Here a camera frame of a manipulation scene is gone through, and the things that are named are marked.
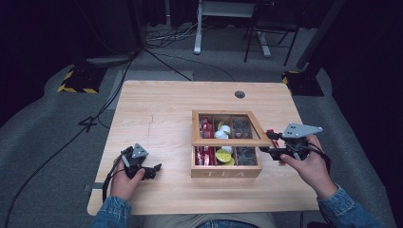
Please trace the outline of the red tea packet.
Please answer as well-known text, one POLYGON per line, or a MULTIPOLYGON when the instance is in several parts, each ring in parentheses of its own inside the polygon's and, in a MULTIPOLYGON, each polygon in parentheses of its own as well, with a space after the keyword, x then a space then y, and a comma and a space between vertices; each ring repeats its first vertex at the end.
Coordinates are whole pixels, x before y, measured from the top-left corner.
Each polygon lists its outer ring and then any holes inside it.
MULTIPOLYGON (((268 129, 267 132, 275 133, 273 129, 268 129)), ((273 143, 273 146, 274 146, 275 148, 279 148, 279 144, 278 144, 278 141, 277 141, 277 140, 272 140, 272 143, 273 143)))

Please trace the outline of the person's right hand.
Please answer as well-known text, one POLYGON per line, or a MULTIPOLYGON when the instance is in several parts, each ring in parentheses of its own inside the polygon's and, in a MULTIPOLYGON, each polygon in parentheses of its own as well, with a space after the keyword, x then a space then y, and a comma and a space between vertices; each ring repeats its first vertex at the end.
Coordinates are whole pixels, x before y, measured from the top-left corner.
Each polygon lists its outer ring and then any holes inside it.
POLYGON ((298 172, 300 177, 314 189, 320 200, 324 200, 331 197, 338 187, 329 175, 318 138, 315 135, 308 135, 307 140, 315 151, 311 151, 305 160, 298 161, 288 155, 281 155, 280 158, 298 172))

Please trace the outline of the white desk frame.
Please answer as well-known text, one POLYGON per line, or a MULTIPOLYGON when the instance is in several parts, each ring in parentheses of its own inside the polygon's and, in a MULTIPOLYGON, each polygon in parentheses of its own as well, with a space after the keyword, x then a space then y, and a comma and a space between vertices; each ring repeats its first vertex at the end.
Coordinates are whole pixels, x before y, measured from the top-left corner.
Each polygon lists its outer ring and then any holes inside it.
POLYGON ((234 2, 233 0, 198 0, 197 30, 193 52, 202 52, 202 19, 207 16, 251 18, 254 9, 253 2, 234 2))

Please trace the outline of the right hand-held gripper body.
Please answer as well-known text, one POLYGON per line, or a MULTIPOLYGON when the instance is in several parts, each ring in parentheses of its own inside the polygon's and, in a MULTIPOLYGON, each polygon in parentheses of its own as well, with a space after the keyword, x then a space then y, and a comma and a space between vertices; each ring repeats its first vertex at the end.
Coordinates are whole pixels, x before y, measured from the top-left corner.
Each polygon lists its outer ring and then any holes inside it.
POLYGON ((303 161, 310 153, 310 147, 306 137, 322 131, 320 126, 306 125, 302 123, 289 123, 282 133, 281 140, 284 141, 285 155, 296 160, 303 161))

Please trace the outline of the green tea capsules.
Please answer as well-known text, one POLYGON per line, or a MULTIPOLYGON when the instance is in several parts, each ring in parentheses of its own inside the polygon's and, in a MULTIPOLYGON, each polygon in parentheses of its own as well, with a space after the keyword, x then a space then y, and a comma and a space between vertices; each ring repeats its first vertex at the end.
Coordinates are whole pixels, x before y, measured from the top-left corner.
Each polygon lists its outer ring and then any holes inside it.
MULTIPOLYGON (((219 122, 217 130, 220 126, 227 125, 224 121, 219 122)), ((228 151, 222 149, 222 146, 216 151, 216 160, 219 164, 223 165, 234 165, 235 159, 233 158, 233 154, 230 154, 228 151)))

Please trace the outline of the white tea capsules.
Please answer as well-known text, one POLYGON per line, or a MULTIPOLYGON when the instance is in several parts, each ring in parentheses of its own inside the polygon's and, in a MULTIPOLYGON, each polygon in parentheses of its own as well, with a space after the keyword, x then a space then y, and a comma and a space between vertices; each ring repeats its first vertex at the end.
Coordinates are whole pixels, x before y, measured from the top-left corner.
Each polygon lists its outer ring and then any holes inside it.
MULTIPOLYGON (((229 125, 222 125, 218 128, 215 132, 216 139, 228 139, 231 134, 231 128, 229 125)), ((233 154, 233 147, 232 146, 223 146, 222 149, 228 151, 230 154, 233 154)))

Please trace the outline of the row of red tea packets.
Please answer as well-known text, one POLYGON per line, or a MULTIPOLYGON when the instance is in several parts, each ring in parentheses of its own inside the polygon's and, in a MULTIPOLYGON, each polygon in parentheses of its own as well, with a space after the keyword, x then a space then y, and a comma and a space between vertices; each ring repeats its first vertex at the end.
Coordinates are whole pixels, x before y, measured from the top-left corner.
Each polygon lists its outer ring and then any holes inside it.
MULTIPOLYGON (((213 139, 215 132, 213 125, 207 118, 201 118, 200 120, 200 136, 202 139, 213 139)), ((213 165, 214 149, 211 146, 198 146, 197 147, 197 165, 213 165)))

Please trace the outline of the person's left hand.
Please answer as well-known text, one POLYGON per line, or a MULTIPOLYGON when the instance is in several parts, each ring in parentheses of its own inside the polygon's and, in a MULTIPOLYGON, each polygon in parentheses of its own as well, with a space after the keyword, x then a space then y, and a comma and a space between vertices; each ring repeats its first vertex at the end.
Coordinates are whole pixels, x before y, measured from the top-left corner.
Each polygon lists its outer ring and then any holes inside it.
POLYGON ((112 177, 110 195, 131 201, 134 197, 136 188, 144 177, 144 169, 140 169, 136 175, 130 179, 125 173, 124 163, 119 161, 115 171, 116 173, 112 177))

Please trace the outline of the wooden tea box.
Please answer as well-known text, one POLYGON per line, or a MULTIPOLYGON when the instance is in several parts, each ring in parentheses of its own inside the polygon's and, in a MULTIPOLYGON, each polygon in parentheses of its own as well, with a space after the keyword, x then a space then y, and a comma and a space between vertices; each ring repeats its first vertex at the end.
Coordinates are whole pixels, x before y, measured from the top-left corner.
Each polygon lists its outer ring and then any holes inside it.
POLYGON ((224 111, 224 110, 193 110, 192 111, 192 178, 256 178, 262 170, 262 162, 259 148, 272 146, 273 143, 265 135, 257 118, 252 111, 224 111), (217 131, 219 122, 224 121, 231 128, 231 135, 228 140, 202 139, 200 136, 200 120, 207 118, 213 125, 214 132, 217 131), (252 132, 251 139, 235 139, 233 135, 233 121, 243 120, 250 124, 252 132), (211 146, 214 149, 213 165, 197 165, 197 147, 211 146), (219 164, 216 160, 216 151, 224 145, 233 147, 234 165, 219 164), (256 151, 256 165, 238 165, 236 148, 240 146, 254 147, 256 151))

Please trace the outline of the black yellow striped stand base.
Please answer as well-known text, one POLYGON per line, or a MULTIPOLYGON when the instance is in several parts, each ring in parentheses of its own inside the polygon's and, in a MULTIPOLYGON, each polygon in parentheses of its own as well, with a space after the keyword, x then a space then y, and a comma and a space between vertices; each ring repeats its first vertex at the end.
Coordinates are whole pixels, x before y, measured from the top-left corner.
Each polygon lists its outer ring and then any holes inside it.
POLYGON ((317 79, 305 75, 302 71, 284 71, 281 73, 281 80, 293 96, 324 96, 317 79))
POLYGON ((105 74, 105 68, 95 67, 90 70, 83 70, 73 66, 66 74, 57 91, 89 94, 99 93, 105 74))

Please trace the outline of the dark tea bags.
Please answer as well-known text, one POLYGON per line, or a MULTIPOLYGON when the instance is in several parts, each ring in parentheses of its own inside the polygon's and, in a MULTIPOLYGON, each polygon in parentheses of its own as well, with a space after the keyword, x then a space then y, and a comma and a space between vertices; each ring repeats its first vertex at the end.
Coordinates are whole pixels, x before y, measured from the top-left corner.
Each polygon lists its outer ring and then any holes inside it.
MULTIPOLYGON (((233 121, 233 135, 235 139, 251 139, 250 124, 243 120, 233 121)), ((256 165, 257 157, 254 147, 240 146, 236 148, 238 165, 256 165)))

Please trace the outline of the black chair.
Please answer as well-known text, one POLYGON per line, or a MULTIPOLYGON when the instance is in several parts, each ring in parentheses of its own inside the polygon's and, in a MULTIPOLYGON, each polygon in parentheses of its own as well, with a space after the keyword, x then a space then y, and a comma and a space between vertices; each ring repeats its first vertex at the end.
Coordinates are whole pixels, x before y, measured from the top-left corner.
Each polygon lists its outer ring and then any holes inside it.
POLYGON ((283 65, 286 66, 297 39, 298 31, 297 14, 290 3, 286 2, 286 0, 259 0, 253 7, 251 22, 243 35, 243 38, 247 40, 243 62, 247 62, 254 32, 260 34, 283 33, 278 45, 282 43, 289 33, 293 33, 291 44, 285 46, 288 52, 283 65))

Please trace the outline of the black slanted pole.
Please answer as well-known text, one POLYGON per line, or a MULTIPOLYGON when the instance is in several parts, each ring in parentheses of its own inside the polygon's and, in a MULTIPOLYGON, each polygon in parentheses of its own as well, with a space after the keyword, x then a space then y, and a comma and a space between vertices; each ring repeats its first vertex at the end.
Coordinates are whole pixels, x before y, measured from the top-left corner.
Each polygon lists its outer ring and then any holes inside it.
POLYGON ((321 40, 335 21, 346 0, 312 0, 302 15, 301 26, 316 29, 316 33, 297 61, 297 68, 304 69, 311 62, 321 40))

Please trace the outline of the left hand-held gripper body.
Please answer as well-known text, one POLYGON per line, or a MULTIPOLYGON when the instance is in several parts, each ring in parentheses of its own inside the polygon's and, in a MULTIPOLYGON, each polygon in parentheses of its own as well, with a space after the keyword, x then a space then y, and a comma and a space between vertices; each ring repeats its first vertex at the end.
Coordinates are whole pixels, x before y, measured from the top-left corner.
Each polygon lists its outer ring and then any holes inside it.
POLYGON ((138 143, 129 146, 122 152, 125 173, 130 179, 133 179, 137 172, 143 168, 143 162, 147 156, 148 152, 138 143))

